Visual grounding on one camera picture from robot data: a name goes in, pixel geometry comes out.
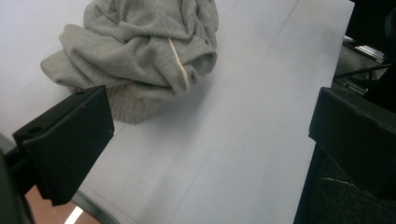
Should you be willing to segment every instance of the knit fabric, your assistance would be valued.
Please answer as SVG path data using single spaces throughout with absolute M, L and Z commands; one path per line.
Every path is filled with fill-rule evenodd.
M 114 119 L 137 123 L 213 69 L 218 25 L 214 0 L 94 0 L 41 68 L 68 87 L 106 85 Z
M 396 223 L 396 202 L 358 189 L 329 158 L 319 166 L 310 194 L 310 224 Z

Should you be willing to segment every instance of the crumpled cloth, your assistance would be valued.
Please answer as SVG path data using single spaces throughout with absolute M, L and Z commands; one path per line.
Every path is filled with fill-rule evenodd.
M 106 85 L 113 118 L 137 123 L 213 69 L 218 27 L 214 0 L 94 0 L 41 68 L 68 87 Z

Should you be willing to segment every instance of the black object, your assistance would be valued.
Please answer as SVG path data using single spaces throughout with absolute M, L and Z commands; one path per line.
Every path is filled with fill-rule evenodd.
M 385 37 L 393 46 L 393 53 L 395 53 L 396 44 L 396 8 L 394 8 L 385 18 Z
M 392 45 L 384 31 L 388 14 L 396 7 L 395 0 L 351 0 L 355 3 L 346 35 L 381 50 L 392 60 Z
M 364 98 L 396 113 L 396 63 L 387 69 Z
M 298 204 L 297 212 L 294 217 L 293 224 L 307 224 L 309 222 L 309 214 L 312 210 L 311 205 L 311 195 L 312 188 L 315 185 L 315 176 L 318 172 L 318 169 L 323 161 L 326 158 L 326 154 L 324 151 L 318 146 L 315 145 L 314 154 L 312 155 L 312 160 L 309 164 L 308 174 L 306 175 L 303 193 L 301 194 L 301 198 Z
M 374 67 L 370 67 L 370 68 L 363 68 L 363 69 L 358 70 L 358 71 L 347 72 L 347 73 L 344 73 L 344 74 L 335 75 L 334 79 L 341 78 L 341 77 L 351 77 L 351 76 L 354 76 L 354 75 L 363 74 L 363 73 L 368 72 L 370 80 L 372 80 L 374 71 L 380 70 L 380 69 L 384 69 L 384 68 L 388 68 L 388 67 L 390 67 L 390 63 L 381 64 L 379 66 L 374 66 Z
M 361 189 L 396 199 L 396 115 L 356 94 L 322 88 L 309 136 Z
M 105 86 L 69 96 L 16 131 L 17 147 L 0 156 L 0 186 L 6 197 L 1 200 L 0 219 L 7 220 L 3 217 L 11 205 L 21 208 L 23 204 L 17 202 L 23 199 L 16 197 L 34 184 L 52 205 L 68 203 L 113 133 Z M 21 209 L 14 212 L 18 213 L 14 217 L 23 217 Z
M 312 179 L 305 182 L 307 197 L 301 198 L 294 224 L 389 224 L 396 223 L 396 201 L 380 200 L 357 188 L 329 157 L 315 157 L 324 151 L 317 146 Z

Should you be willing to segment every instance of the white table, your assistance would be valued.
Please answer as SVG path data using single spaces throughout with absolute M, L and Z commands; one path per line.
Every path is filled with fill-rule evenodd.
M 0 2 L 0 132 L 69 93 L 39 63 L 89 0 Z M 219 58 L 200 85 L 116 136 L 80 190 L 121 223 L 292 223 L 353 3 L 218 0 Z

